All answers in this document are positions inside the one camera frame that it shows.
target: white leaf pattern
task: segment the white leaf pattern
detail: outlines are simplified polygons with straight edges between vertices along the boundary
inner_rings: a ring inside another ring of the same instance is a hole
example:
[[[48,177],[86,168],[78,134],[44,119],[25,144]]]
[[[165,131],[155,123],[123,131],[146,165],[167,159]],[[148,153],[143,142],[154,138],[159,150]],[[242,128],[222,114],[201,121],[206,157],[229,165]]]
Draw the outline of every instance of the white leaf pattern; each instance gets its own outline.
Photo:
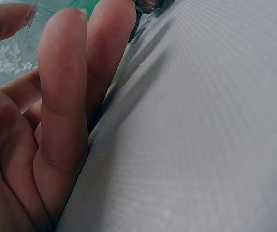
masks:
[[[23,71],[23,67],[18,44],[0,46],[0,73],[17,75]]]

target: dark object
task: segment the dark object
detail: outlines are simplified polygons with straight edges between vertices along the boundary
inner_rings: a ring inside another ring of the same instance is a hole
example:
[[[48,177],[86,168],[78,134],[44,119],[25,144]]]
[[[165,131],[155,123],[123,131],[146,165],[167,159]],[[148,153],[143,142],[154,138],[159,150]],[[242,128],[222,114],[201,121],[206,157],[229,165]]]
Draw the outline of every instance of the dark object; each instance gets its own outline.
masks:
[[[155,17],[159,16],[175,0],[132,0],[136,5],[137,19],[129,43]]]

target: skin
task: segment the skin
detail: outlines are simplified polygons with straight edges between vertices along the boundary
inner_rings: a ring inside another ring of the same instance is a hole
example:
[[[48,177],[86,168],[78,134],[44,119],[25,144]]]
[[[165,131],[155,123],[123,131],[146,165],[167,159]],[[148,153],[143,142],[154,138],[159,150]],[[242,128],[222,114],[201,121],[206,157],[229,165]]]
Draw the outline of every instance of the skin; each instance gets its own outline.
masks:
[[[28,7],[0,5],[0,40],[27,24]],[[135,21],[130,0],[101,0],[89,22],[64,9],[43,32],[38,70],[0,88],[0,232],[55,228]]]

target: white fabric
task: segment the white fabric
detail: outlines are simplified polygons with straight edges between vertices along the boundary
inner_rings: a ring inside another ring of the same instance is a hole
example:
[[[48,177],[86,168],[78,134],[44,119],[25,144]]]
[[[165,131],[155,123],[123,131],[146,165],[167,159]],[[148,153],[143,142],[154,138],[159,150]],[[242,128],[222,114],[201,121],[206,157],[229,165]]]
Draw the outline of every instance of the white fabric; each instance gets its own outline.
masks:
[[[277,232],[277,0],[177,0],[107,106],[57,231]]]

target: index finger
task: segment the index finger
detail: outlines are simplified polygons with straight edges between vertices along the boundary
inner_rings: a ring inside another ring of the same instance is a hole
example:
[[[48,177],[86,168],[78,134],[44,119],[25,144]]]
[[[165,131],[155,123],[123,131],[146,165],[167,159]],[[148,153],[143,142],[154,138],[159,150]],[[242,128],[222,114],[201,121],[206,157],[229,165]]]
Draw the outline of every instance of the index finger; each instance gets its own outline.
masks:
[[[34,13],[35,7],[32,7],[29,4],[1,4],[0,40],[4,40],[15,35],[20,28],[27,25]]]

